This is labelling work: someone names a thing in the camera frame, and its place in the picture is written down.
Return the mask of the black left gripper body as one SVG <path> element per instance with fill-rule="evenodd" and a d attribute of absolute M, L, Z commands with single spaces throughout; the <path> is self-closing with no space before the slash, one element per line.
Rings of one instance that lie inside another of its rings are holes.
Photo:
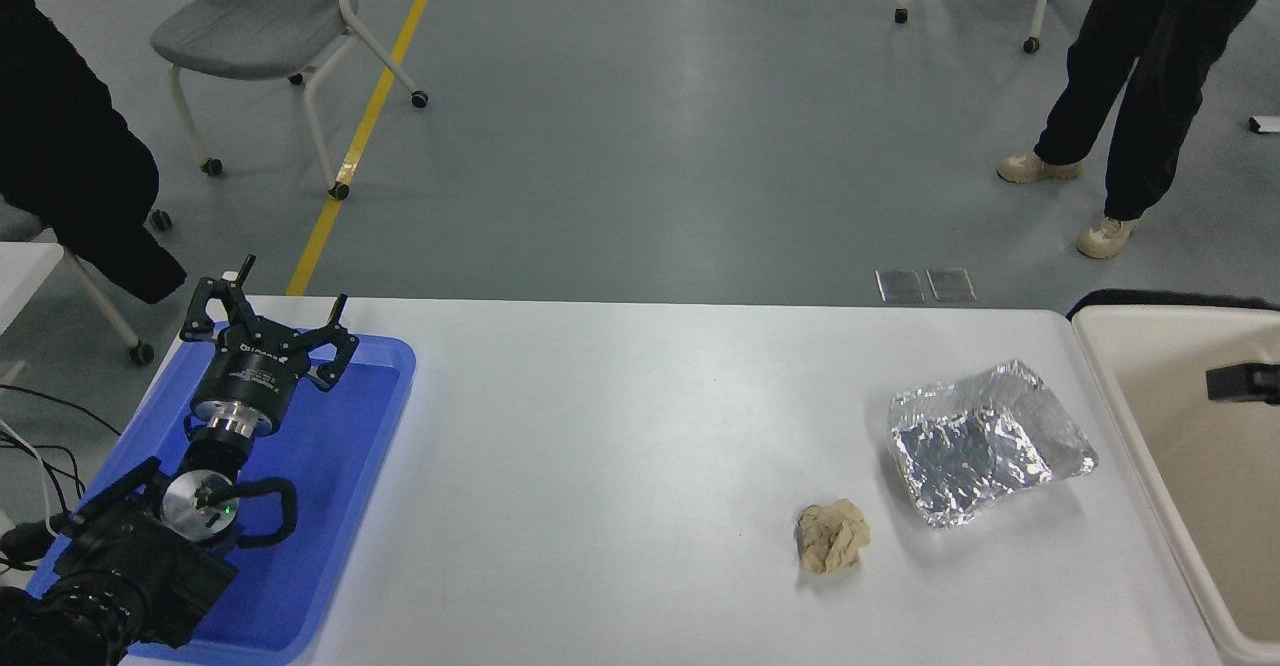
<path fill-rule="evenodd" d="M 283 418 L 307 371 L 306 353 L 278 353 L 251 345 L 237 332 L 219 336 L 192 397 L 192 411 L 210 418 L 219 405 L 239 403 L 262 418 Z"/>

